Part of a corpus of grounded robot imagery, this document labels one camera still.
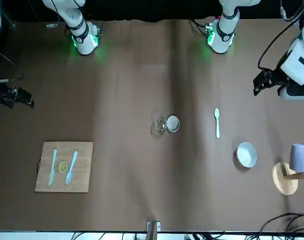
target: wooden stand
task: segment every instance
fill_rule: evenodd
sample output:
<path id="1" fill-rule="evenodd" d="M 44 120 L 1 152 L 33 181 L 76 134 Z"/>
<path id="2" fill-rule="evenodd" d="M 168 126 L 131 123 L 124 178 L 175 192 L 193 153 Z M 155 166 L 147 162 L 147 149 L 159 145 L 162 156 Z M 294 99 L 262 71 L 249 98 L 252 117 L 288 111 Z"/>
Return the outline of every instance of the wooden stand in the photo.
<path id="1" fill-rule="evenodd" d="M 272 168 L 272 179 L 275 187 L 284 195 L 292 195 L 297 190 L 298 179 L 304 179 L 304 172 L 296 173 L 289 164 L 278 162 Z"/>

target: white spoon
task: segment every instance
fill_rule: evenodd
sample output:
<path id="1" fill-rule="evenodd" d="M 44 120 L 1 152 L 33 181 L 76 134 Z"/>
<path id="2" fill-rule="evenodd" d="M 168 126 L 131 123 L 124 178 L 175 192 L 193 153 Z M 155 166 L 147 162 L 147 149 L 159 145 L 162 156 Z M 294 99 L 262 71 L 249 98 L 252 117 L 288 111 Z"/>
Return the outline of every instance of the white spoon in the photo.
<path id="1" fill-rule="evenodd" d="M 217 108 L 214 111 L 214 116 L 216 118 L 216 138 L 219 139 L 220 138 L 220 126 L 218 124 L 218 119 L 220 117 L 220 111 Z"/>

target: brown table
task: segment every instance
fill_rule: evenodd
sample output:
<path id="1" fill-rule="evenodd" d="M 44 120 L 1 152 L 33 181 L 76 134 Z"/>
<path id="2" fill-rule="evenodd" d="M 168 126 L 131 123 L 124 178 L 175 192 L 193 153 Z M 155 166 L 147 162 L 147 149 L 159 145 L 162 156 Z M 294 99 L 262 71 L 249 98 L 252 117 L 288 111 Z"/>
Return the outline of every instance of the brown table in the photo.
<path id="1" fill-rule="evenodd" d="M 36 105 L 2 109 L 0 230 L 142 231 L 159 220 L 164 231 L 257 231 L 278 214 L 304 212 L 304 181 L 284 197 L 271 180 L 291 144 L 304 144 L 304 101 L 283 101 L 276 88 L 252 92 L 257 61 L 285 26 L 241 20 L 219 55 L 186 20 L 109 22 L 100 48 L 80 56 L 64 25 L 19 24 L 5 53 Z M 273 68 L 295 34 L 286 32 L 262 64 Z M 14 70 L 3 64 L 0 73 Z M 179 132 L 152 138 L 157 114 L 177 115 Z M 94 142 L 88 193 L 34 193 L 43 141 Z M 258 153 L 249 170 L 233 160 L 242 141 Z"/>

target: white knife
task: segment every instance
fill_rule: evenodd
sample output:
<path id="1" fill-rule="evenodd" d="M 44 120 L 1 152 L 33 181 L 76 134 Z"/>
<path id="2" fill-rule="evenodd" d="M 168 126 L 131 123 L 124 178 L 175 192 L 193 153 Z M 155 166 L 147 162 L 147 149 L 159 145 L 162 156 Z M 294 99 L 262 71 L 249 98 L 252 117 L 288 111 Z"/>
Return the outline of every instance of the white knife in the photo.
<path id="1" fill-rule="evenodd" d="M 54 164 L 55 164 L 56 154 L 57 154 L 57 149 L 54 148 L 53 157 L 52 157 L 52 168 L 51 168 L 51 173 L 50 173 L 50 179 L 48 180 L 48 186 L 52 185 L 52 182 L 54 179 L 54 175 L 55 175 Z"/>

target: blue cup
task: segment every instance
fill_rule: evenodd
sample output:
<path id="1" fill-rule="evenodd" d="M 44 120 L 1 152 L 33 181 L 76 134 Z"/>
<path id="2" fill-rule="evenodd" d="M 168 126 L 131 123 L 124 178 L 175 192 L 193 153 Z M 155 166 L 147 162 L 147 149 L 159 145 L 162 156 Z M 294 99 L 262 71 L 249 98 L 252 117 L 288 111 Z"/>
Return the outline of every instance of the blue cup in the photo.
<path id="1" fill-rule="evenodd" d="M 304 172 L 304 144 L 295 143 L 291 147 L 290 169 L 296 173 Z"/>

